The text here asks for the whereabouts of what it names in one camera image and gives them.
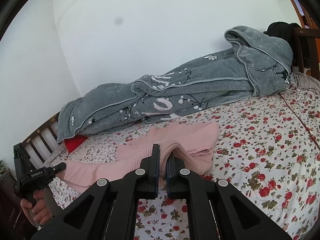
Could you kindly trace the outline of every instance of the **pink sweater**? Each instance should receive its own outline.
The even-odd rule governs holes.
[[[165,175],[166,160],[171,152],[184,160],[186,168],[201,175],[212,165],[218,135],[219,125],[216,122],[193,125],[174,122],[162,129],[152,126],[147,135],[133,139],[127,145],[117,145],[115,162],[87,164],[66,161],[67,168],[57,176],[82,193],[98,179],[121,179],[138,169],[141,160],[151,156],[154,143],[160,145],[160,175]]]

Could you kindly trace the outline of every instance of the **red pillow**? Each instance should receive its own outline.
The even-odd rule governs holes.
[[[78,134],[70,139],[65,139],[64,144],[66,145],[66,148],[69,153],[72,153],[75,149],[77,149],[85,140],[87,139],[87,136]]]

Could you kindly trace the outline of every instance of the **silver screw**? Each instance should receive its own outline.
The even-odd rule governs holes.
[[[181,169],[180,173],[181,173],[181,175],[189,175],[190,171],[188,169]]]
[[[107,184],[107,180],[106,179],[99,179],[97,181],[97,185],[102,187],[102,186],[105,186]]]
[[[146,173],[146,171],[144,170],[144,169],[137,169],[136,170],[136,174],[137,175],[143,175],[143,174],[145,174]]]
[[[229,182],[228,182],[227,180],[225,180],[225,179],[220,179],[220,180],[218,181],[218,184],[219,184],[219,186],[221,186],[221,187],[226,187],[226,186],[228,186]]]

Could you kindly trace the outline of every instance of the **gray quilt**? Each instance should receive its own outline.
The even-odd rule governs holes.
[[[60,112],[57,141],[121,130],[137,120],[171,120],[288,88],[292,50],[285,40],[246,26],[227,30],[224,36],[230,49],[191,60],[161,76],[103,84],[67,103]]]

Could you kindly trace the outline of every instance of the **floral bed sheet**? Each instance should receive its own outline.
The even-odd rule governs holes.
[[[204,179],[227,179],[294,240],[318,218],[320,192],[320,82],[301,73],[277,95],[248,98],[157,124],[138,123],[123,131],[89,137],[72,154],[64,146],[45,162],[105,163],[116,160],[116,144],[146,134],[151,125],[219,122],[213,165]],[[185,200],[170,200],[159,185],[156,200],[140,200],[134,240],[189,240]],[[59,178],[50,184],[65,208],[79,193]]]

